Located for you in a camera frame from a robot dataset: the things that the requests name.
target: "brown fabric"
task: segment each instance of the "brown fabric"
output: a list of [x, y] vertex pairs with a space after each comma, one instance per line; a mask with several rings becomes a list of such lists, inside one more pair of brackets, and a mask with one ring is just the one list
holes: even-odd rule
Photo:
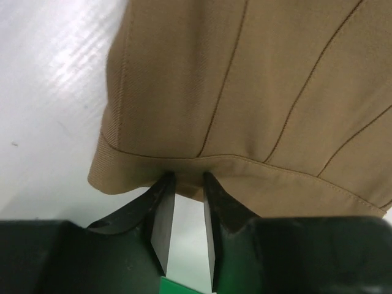
[[392, 1], [133, 0], [107, 64], [89, 182], [212, 171], [261, 216], [392, 205]]

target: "garment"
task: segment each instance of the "garment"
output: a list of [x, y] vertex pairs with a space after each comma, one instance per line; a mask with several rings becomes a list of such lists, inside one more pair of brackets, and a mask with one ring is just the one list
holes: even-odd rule
[[391, 53], [390, 0], [133, 0], [89, 182], [201, 200], [211, 171], [261, 216], [382, 216]]

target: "green piece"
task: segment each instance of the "green piece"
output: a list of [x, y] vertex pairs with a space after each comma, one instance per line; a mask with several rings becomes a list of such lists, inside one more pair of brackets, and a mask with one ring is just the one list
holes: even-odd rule
[[160, 280], [159, 294], [201, 294], [195, 290], [179, 285], [166, 278]]

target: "black plastic part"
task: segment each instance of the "black plastic part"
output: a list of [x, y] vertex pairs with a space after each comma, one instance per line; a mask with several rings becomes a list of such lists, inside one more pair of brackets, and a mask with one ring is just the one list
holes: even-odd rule
[[0, 222], [1, 294], [158, 294], [167, 268], [175, 177], [87, 229]]
[[262, 219], [205, 174], [213, 290], [392, 293], [392, 228], [374, 217]]

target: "white surface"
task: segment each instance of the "white surface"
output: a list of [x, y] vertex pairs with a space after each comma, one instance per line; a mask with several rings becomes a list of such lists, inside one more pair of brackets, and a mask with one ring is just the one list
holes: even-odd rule
[[[126, 0], [0, 1], [0, 218], [87, 226], [145, 189], [87, 183]], [[209, 292], [203, 205], [177, 197], [168, 277]]]

